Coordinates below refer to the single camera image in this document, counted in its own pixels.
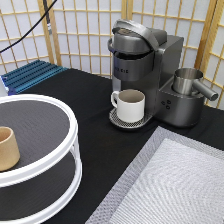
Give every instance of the wire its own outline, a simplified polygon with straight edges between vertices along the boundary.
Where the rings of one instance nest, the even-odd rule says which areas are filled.
[[[45,11],[45,13],[41,16],[41,18],[36,22],[36,24],[28,31],[26,32],[19,40],[17,40],[15,43],[13,43],[12,45],[9,45],[8,47],[6,47],[5,49],[0,51],[0,54],[6,50],[8,50],[9,48],[15,46],[16,44],[18,44],[20,41],[22,41],[40,22],[41,20],[47,15],[47,13],[50,11],[50,9],[53,7],[53,5],[56,3],[57,0],[55,0],[47,9],[47,11]]]

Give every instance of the single-serve coffee machine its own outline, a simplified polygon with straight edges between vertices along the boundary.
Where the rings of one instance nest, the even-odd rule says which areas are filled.
[[[200,82],[200,71],[178,72],[184,38],[130,20],[117,20],[112,32],[108,49],[113,53],[113,91],[134,89],[144,93],[145,116],[128,124],[116,117],[115,108],[110,112],[111,122],[120,128],[134,129],[154,117],[177,127],[195,125],[204,96],[215,100],[218,94]]]

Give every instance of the black tablecloth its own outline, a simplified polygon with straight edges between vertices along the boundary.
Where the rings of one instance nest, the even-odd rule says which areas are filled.
[[[136,132],[109,121],[111,80],[70,69],[23,93],[55,97],[71,107],[79,124],[83,163],[80,187],[69,204],[46,223],[84,223],[158,126],[224,150],[224,111],[205,107],[193,128],[178,129],[153,119]]]

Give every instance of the white coffee cup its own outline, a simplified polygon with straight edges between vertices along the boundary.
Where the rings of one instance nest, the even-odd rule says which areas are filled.
[[[118,118],[124,122],[133,123],[144,117],[145,95],[138,90],[114,91],[111,94],[111,103],[117,108]]]

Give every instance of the silicone mat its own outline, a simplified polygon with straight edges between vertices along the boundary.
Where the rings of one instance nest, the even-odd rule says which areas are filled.
[[[95,212],[87,220],[87,224],[109,223],[110,218],[165,138],[224,160],[224,153],[222,151],[158,127]]]
[[[37,177],[0,188],[0,221],[24,218],[47,208],[65,193],[74,175],[74,157],[68,153]]]
[[[110,223],[222,223],[223,171],[222,159],[165,139]]]
[[[68,134],[70,122],[67,114],[53,104],[21,100],[0,104],[0,126],[12,128],[16,136],[21,156],[14,170],[58,147]]]

